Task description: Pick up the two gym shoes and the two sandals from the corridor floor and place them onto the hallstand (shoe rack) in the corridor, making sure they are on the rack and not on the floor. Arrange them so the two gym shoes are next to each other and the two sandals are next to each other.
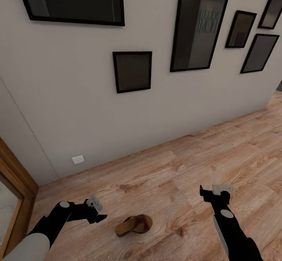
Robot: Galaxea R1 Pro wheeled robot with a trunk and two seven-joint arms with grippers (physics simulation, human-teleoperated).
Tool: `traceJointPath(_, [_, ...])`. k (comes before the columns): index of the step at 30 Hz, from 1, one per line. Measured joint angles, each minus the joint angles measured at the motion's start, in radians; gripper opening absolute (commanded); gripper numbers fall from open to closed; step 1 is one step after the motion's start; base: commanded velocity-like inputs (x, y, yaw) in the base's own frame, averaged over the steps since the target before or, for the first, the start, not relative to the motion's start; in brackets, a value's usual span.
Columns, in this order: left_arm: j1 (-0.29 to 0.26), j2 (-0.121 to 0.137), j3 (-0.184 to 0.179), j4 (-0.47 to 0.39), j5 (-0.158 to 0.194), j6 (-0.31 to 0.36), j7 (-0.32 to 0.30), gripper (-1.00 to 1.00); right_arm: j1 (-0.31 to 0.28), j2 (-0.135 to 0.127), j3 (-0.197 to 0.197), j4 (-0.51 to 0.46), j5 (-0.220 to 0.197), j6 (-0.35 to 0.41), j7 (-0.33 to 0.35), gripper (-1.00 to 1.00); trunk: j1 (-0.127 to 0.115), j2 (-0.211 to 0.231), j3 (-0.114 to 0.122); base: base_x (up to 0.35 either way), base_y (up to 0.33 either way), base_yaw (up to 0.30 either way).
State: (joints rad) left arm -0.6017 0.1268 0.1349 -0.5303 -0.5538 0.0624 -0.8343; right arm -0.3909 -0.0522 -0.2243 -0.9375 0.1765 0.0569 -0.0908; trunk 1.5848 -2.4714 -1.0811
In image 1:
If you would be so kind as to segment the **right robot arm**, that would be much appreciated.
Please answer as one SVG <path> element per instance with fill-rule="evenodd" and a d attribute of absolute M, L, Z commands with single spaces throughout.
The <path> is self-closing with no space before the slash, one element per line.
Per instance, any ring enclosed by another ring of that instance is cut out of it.
<path fill-rule="evenodd" d="M 200 195 L 210 202 L 215 215 L 213 221 L 223 247 L 230 261 L 264 261 L 252 238 L 247 238 L 229 207 L 231 185 L 213 184 L 213 190 L 204 190 L 200 185 Z"/>

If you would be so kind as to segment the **sandal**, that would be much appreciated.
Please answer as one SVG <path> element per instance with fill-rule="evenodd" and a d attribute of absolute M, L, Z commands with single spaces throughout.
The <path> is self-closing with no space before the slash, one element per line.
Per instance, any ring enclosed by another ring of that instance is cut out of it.
<path fill-rule="evenodd" d="M 115 232 L 118 237 L 123 237 L 129 232 L 143 234 L 152 227 L 152 219 L 148 215 L 128 217 L 123 223 L 116 226 Z"/>

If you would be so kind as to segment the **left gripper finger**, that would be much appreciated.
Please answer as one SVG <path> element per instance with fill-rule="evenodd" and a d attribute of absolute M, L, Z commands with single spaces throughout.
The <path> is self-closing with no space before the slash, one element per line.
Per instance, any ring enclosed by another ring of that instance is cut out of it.
<path fill-rule="evenodd" d="M 103 219 L 105 219 L 107 217 L 107 214 L 98 214 L 97 216 L 96 216 L 96 219 L 95 219 L 95 221 L 94 222 L 100 222 L 101 220 L 103 220 Z"/>

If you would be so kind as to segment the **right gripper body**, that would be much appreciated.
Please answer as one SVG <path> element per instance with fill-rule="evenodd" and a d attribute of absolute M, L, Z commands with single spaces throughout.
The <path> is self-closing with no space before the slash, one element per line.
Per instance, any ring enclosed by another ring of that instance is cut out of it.
<path fill-rule="evenodd" d="M 203 190 L 203 199 L 205 202 L 210 202 L 212 205 L 216 201 L 222 201 L 226 205 L 229 205 L 229 195 L 227 192 L 222 192 L 221 195 L 214 195 L 212 191 Z"/>

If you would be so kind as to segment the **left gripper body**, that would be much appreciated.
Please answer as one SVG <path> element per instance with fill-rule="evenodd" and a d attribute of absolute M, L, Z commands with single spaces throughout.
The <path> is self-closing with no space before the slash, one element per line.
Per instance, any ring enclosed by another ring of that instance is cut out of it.
<path fill-rule="evenodd" d="M 96 219 L 96 216 L 98 215 L 98 210 L 95 208 L 95 206 L 87 206 L 87 200 L 88 199 L 86 199 L 83 204 L 80 204 L 81 214 L 77 220 L 87 219 L 90 224 L 93 224 Z"/>

